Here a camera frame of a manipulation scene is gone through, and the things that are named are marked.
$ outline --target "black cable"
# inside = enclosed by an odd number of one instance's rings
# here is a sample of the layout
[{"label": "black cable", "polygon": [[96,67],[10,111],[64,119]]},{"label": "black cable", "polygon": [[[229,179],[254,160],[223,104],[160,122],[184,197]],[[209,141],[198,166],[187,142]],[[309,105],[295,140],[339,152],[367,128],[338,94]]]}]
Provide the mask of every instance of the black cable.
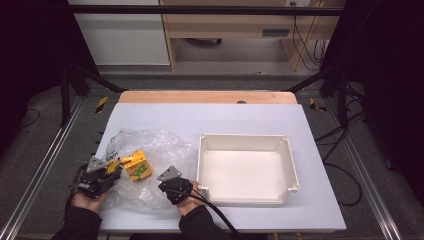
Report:
[{"label": "black cable", "polygon": [[292,41],[293,41],[293,46],[294,46],[294,48],[296,49],[296,52],[297,52],[297,54],[299,54],[299,57],[300,57],[300,60],[302,60],[302,63],[303,63],[303,65],[305,66],[305,68],[306,69],[308,69],[308,70],[319,70],[319,69],[315,69],[315,68],[309,68],[307,65],[306,65],[306,63],[305,63],[305,60],[303,59],[303,57],[302,57],[302,55],[300,54],[300,52],[299,52],[299,49],[297,49],[297,46],[296,46],[296,42],[294,41],[294,34],[295,34],[295,32],[296,32],[296,29],[297,29],[297,23],[296,23],[296,16],[293,16],[294,17],[294,25],[293,25],[293,34],[292,34]]},{"label": "black cable", "polygon": [[28,127],[28,126],[31,126],[32,124],[34,124],[39,118],[40,118],[40,116],[41,116],[41,113],[38,111],[38,110],[36,110],[36,109],[32,109],[32,108],[29,108],[27,111],[34,111],[34,112],[36,112],[37,113],[37,117],[34,119],[34,120],[32,120],[30,123],[28,123],[28,124],[25,124],[25,125],[22,125],[22,126],[19,126],[19,128],[24,128],[24,127]]},{"label": "black cable", "polygon": [[[362,116],[362,115],[365,115],[365,112],[363,112],[363,111],[361,111],[361,112],[359,112],[359,113],[357,113],[357,114],[355,114],[355,116],[354,117],[358,117],[358,116]],[[353,125],[355,125],[359,120],[361,120],[362,118],[358,118],[358,119],[356,119],[353,123],[350,123],[348,126],[350,127],[350,126],[353,126]],[[328,145],[333,145],[333,144],[336,144],[336,142],[333,142],[333,143],[320,143],[320,144],[317,144],[317,146],[328,146]]]},{"label": "black cable", "polygon": [[77,187],[77,186],[76,186],[76,183],[77,183],[78,178],[79,178],[79,176],[80,176],[80,174],[81,174],[81,171],[82,171],[82,170],[84,170],[84,169],[86,169],[86,168],[87,168],[87,166],[88,166],[88,162],[83,163],[81,166],[79,166],[79,167],[78,167],[78,170],[77,170],[77,172],[75,173],[74,182],[72,183],[72,185],[70,185],[71,190],[70,190],[70,192],[69,192],[69,196],[68,196],[68,198],[66,199],[65,214],[66,214],[66,212],[68,211],[69,206],[71,206],[72,199],[73,199],[73,198],[74,198],[74,196],[78,193],[78,191],[75,191],[75,188]]},{"label": "black cable", "polygon": [[322,40],[323,44],[321,46],[321,64],[324,61],[324,57],[325,57],[325,52],[327,50],[327,40],[324,39]]},{"label": "black cable", "polygon": [[361,93],[358,93],[355,90],[350,89],[350,88],[347,90],[347,95],[349,97],[353,98],[353,99],[357,99],[359,105],[361,105],[362,109],[364,109],[364,103],[363,103],[364,95],[362,95]]},{"label": "black cable", "polygon": [[[316,56],[317,53],[317,46],[318,46],[318,42],[320,42],[321,45],[321,51],[320,51],[320,58],[318,58]],[[315,62],[319,64],[319,66],[321,67],[322,65],[322,61],[324,60],[324,55],[325,55],[325,45],[326,45],[326,40],[322,39],[322,40],[315,40],[315,46],[314,46],[314,59]]]},{"label": "black cable", "polygon": [[[348,118],[348,123],[350,121],[352,121],[353,119],[357,118],[358,116],[362,116],[363,114],[364,114],[364,111],[361,111],[361,112],[358,112],[355,115],[349,117]],[[338,131],[340,131],[342,129],[343,129],[343,127],[342,126],[339,126],[339,127],[335,128],[335,129],[331,130],[330,132],[324,134],[323,136],[316,138],[315,139],[315,142],[319,142],[319,141],[322,141],[322,140],[324,140],[324,139],[326,139],[328,137],[331,137],[331,136],[333,136],[334,134],[336,134]]]},{"label": "black cable", "polygon": [[360,99],[359,98],[355,98],[355,99],[353,99],[353,100],[350,100],[347,104],[346,104],[346,107],[349,107],[350,106],[350,104],[352,104],[352,103],[354,103],[354,102],[359,102],[360,101]]},{"label": "black cable", "polygon": [[340,135],[339,139],[336,141],[336,143],[331,147],[330,151],[325,155],[325,157],[322,159],[322,162],[326,162],[327,158],[330,156],[330,154],[336,149],[337,145],[346,137],[347,130],[344,130],[342,135]]},{"label": "black cable", "polygon": [[297,35],[299,36],[299,38],[300,38],[300,41],[302,41],[302,44],[303,44],[303,47],[305,48],[305,51],[306,51],[306,53],[308,54],[308,56],[309,56],[309,59],[311,60],[311,62],[313,63],[313,64],[315,64],[315,65],[317,65],[318,67],[319,67],[319,64],[317,64],[313,59],[312,59],[312,57],[311,57],[311,54],[309,53],[309,51],[308,51],[308,46],[306,45],[306,42],[305,41],[303,41],[303,38],[302,38],[302,36],[300,35],[300,31],[299,31],[299,29],[297,28],[297,21],[296,21],[296,15],[295,16],[293,16],[294,17],[294,28],[295,28],[295,32],[297,33]]},{"label": "black cable", "polygon": [[181,191],[177,191],[177,190],[173,190],[173,189],[166,189],[166,191],[170,191],[170,192],[174,192],[174,193],[178,193],[178,194],[182,194],[194,199],[197,199],[203,203],[205,203],[206,205],[208,205],[210,208],[212,208],[217,214],[218,216],[222,219],[222,221],[224,221],[224,223],[228,226],[228,228],[231,230],[231,232],[234,233],[234,235],[236,236],[237,239],[239,240],[243,240],[242,236],[240,235],[240,233],[237,231],[237,229],[234,228],[234,226],[231,224],[231,222],[227,219],[227,217],[225,217],[225,215],[221,212],[221,210],[219,210],[219,208],[217,208],[215,205],[213,205],[211,202],[207,201],[198,191],[194,190],[197,194],[199,194],[201,197],[195,196],[193,194],[190,193],[185,193],[185,192],[181,192]]},{"label": "black cable", "polygon": [[341,168],[340,166],[337,166],[337,165],[332,164],[332,163],[324,163],[324,165],[325,166],[330,166],[330,167],[336,168],[336,169],[344,172],[346,175],[348,175],[355,182],[356,186],[358,187],[359,194],[358,194],[358,197],[357,197],[357,199],[355,201],[353,201],[351,203],[343,203],[341,201],[337,201],[337,202],[340,205],[348,206],[348,207],[352,207],[352,206],[355,206],[356,204],[358,204],[361,201],[362,195],[363,195],[363,193],[362,193],[362,187],[361,187],[361,184],[358,182],[358,180],[356,180],[356,178],[352,174],[350,174],[347,170]]}]

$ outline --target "metal frame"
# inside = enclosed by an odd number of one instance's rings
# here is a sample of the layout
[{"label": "metal frame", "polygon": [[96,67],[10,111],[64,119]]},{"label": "metal frame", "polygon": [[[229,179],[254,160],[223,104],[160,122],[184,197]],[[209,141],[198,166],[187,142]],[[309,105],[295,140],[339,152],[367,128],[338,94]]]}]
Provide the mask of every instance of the metal frame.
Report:
[{"label": "metal frame", "polygon": [[150,6],[150,5],[50,5],[46,11],[90,14],[208,14],[208,15],[290,15],[345,16],[366,11],[344,8],[244,7],[244,6]]},{"label": "metal frame", "polygon": [[[216,14],[216,15],[290,15],[290,16],[346,16],[346,15],[358,15],[358,14],[365,14],[367,13],[368,16],[364,20],[364,22],[358,27],[356,32],[362,27],[362,25],[365,23],[365,21],[370,16],[372,10],[370,12],[365,11],[359,11],[359,10],[347,10],[343,8],[294,8],[294,7],[228,7],[228,6],[143,6],[143,5],[47,5],[47,6],[40,6],[40,11],[49,12],[49,11],[64,11],[64,12],[71,12],[71,13],[79,13],[79,14]],[[349,39],[348,43],[346,45],[351,45],[353,39],[355,36],[353,36],[351,39]],[[342,51],[341,54],[337,57],[337,60],[343,60],[343,57],[345,57],[346,51]],[[74,66],[74,63],[67,62],[69,59],[67,57],[62,57],[63,54],[66,54],[65,52],[58,51],[56,52],[57,56],[62,59],[65,59],[65,62],[62,62],[65,66],[64,68],[76,68],[77,71],[82,72],[83,75],[89,75],[94,80],[98,81],[102,85],[107,86],[109,89],[115,90],[115,91],[122,91],[120,88],[115,88],[114,85],[110,85],[109,82],[103,80],[100,76],[97,76],[96,74],[92,75],[90,72],[84,71],[81,67]],[[326,69],[321,70],[316,75],[308,78],[301,84],[298,84],[290,89],[288,91],[291,92],[297,92],[304,88],[305,86],[310,85],[311,83],[328,76],[329,74],[333,74],[335,69],[338,69],[339,67],[342,67],[343,64],[338,64],[338,61],[336,61],[336,64],[333,64],[331,67],[328,67]],[[62,91],[64,97],[68,97],[66,92],[67,89],[67,83],[68,79],[66,76],[66,72],[63,72],[62,75]],[[16,234],[18,233],[18,230],[20,226],[22,225],[26,215],[28,214],[38,192],[41,189],[41,186],[47,177],[47,174],[53,165],[58,152],[61,149],[61,146],[63,145],[64,140],[66,139],[67,134],[69,133],[70,129],[72,128],[72,125],[76,119],[76,116],[78,115],[78,112],[81,108],[83,99],[78,97],[77,102],[75,103],[73,107],[72,115],[69,117],[69,120],[64,119],[62,122],[63,127],[60,128],[55,140],[53,141],[49,151],[46,153],[39,169],[37,170],[36,174],[34,175],[31,183],[29,184],[27,190],[25,191],[24,195],[22,196],[20,202],[18,203],[17,207],[15,208],[12,216],[10,217],[9,221],[3,226],[0,232],[0,239],[13,239]],[[68,102],[65,102],[64,108],[67,108]],[[333,117],[337,123],[337,117],[334,114],[334,110],[332,110]],[[358,174],[360,181],[365,186],[365,194],[370,202],[371,208],[373,209],[375,216],[377,218],[377,221],[380,224],[380,227],[383,231],[383,234],[387,239],[401,239],[400,233],[396,227],[396,224],[394,223],[393,219],[390,216],[390,213],[388,212],[387,207],[384,204],[384,201],[382,200],[381,196],[379,195],[375,185],[373,184],[369,174],[367,173],[365,166],[363,165],[362,161],[359,158],[358,153],[356,152],[356,149],[354,148],[353,143],[351,142],[350,138],[347,138],[346,140],[346,147],[349,153],[352,156],[352,165],[355,168],[356,173]]]},{"label": "metal frame", "polygon": [[[338,121],[338,117],[336,114],[336,107],[334,106],[335,104],[333,103],[333,101],[330,101],[327,98],[324,100],[337,127],[341,126],[341,123]],[[396,223],[390,215],[390,212],[386,207],[383,198],[378,192],[374,181],[371,179],[371,176],[365,168],[365,165],[362,162],[362,159],[359,156],[359,153],[356,150],[352,139],[349,137],[349,135],[347,135],[343,142],[345,144],[346,151],[350,155],[349,160],[352,164],[352,167],[355,170],[356,175],[358,176],[359,182],[364,187],[364,194],[368,199],[371,209],[373,210],[374,215],[377,218],[377,222],[380,225],[381,231],[383,232],[384,236],[386,237],[386,239],[390,240],[402,239],[402,236],[400,235]]]}]

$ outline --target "floor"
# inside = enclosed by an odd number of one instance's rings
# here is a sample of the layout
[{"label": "floor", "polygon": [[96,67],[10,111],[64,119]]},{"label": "floor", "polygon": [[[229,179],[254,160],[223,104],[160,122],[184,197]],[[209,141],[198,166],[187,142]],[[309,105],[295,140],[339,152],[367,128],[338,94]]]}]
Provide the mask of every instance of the floor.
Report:
[{"label": "floor", "polygon": [[[140,74],[122,75],[122,69],[106,69],[104,77],[122,87],[130,89],[207,89],[207,90],[281,90],[302,81],[313,74],[314,70],[289,69],[287,59],[277,40],[226,40],[221,45],[213,41],[186,40],[181,44],[177,69],[174,72],[154,67],[140,67]],[[305,59],[310,67],[313,64]],[[101,132],[104,131],[108,116],[117,102],[119,94],[111,93],[91,81],[91,92],[83,98],[79,116],[75,119],[71,131],[61,145],[56,161],[43,179],[44,184],[33,202],[26,204],[26,219],[20,222],[16,239],[49,239],[60,228],[63,216],[64,200],[67,197],[66,186],[72,181],[74,171],[82,161],[87,160],[97,149]],[[310,107],[310,98],[316,106],[331,109],[334,98],[321,99],[317,82],[296,97],[302,104],[310,123],[314,137],[319,137],[337,127],[331,111],[320,111]],[[108,102],[100,114],[95,114],[99,99],[108,96]],[[71,98],[78,103],[79,98]],[[27,116],[21,128],[5,151],[0,161],[0,224],[4,225],[12,215],[19,200],[28,186],[33,183],[40,163],[43,162],[50,144],[55,140],[61,120],[60,91],[50,89],[31,99]],[[361,111],[358,102],[350,105],[350,116]],[[363,118],[352,121],[348,137],[335,148],[328,158],[330,163],[343,167],[356,179],[357,172],[352,164],[352,154],[348,151],[350,139],[359,153],[367,172],[378,189],[385,207],[396,224],[402,239],[424,239],[424,210],[414,198],[403,176],[399,172],[386,169],[382,155],[372,131]],[[337,141],[334,135],[320,142],[318,149],[324,157]],[[350,202],[358,196],[355,183],[337,169],[327,167],[327,173],[339,201]],[[279,239],[401,239],[385,236],[382,225],[377,220],[372,197],[366,194],[352,207],[342,207],[347,229],[335,233],[280,233]],[[110,239],[127,239],[125,234],[113,233]]]}]

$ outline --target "gray carpet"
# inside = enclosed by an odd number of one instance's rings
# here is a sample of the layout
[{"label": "gray carpet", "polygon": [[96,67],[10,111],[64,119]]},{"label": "gray carpet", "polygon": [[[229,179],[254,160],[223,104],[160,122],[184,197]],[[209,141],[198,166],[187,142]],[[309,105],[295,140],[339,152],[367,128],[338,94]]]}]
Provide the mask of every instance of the gray carpet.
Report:
[{"label": "gray carpet", "polygon": [[[128,76],[116,80],[109,79],[120,86],[132,89],[285,89],[302,77],[276,76]],[[69,193],[67,185],[73,180],[75,170],[97,149],[96,141],[100,141],[100,132],[104,131],[108,117],[117,102],[119,94],[112,93],[103,87],[90,82],[93,90],[85,98],[82,110],[76,123],[67,137],[59,156],[53,165],[40,194],[36,198],[20,234],[52,234],[60,228],[65,199]],[[299,94],[298,101],[304,106],[307,119],[315,137],[321,136],[335,128],[328,112],[320,112],[309,108],[309,95],[316,95],[312,90]],[[94,113],[102,96],[108,96],[103,112]],[[324,102],[315,98],[318,106]],[[33,98],[30,107],[41,113],[40,119],[33,125],[21,129],[15,136],[8,150],[1,156],[0,196],[2,208],[0,221],[3,224],[12,213],[14,206],[31,181],[44,154],[52,142],[60,124],[59,89],[54,88]],[[359,105],[352,105],[352,113],[359,111]],[[349,135],[360,152],[361,158],[372,175],[387,207],[392,214],[404,239],[424,239],[424,210],[413,197],[402,175],[388,171],[384,164],[384,156],[375,142],[372,132],[366,123],[358,121],[350,128]],[[327,139],[332,143],[337,136]],[[319,146],[324,156],[331,146]],[[332,153],[329,162],[335,163],[352,174],[354,173],[348,155],[342,144]],[[353,182],[339,171],[327,168],[327,172],[340,201],[350,201],[357,196]],[[303,233],[303,239],[384,239],[381,229],[374,217],[367,199],[354,207],[344,207],[342,214],[347,230],[332,234]],[[295,234],[281,234],[282,239],[297,239]]]}]

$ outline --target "black curtain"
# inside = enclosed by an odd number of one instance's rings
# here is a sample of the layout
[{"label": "black curtain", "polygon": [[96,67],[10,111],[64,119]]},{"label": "black curtain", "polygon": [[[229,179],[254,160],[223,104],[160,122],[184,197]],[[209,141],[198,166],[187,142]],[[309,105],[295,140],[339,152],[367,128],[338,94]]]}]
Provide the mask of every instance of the black curtain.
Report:
[{"label": "black curtain", "polygon": [[[72,13],[43,11],[66,0],[0,1],[0,152],[25,116],[29,99],[60,84],[65,63],[78,63],[98,74]],[[83,77],[72,74],[79,89]]]},{"label": "black curtain", "polygon": [[[354,8],[375,1],[351,0]],[[344,18],[325,56],[327,67],[363,18]],[[382,149],[424,206],[424,1],[380,1],[353,42],[343,69],[365,86],[365,111]],[[334,85],[327,79],[326,85]]]}]

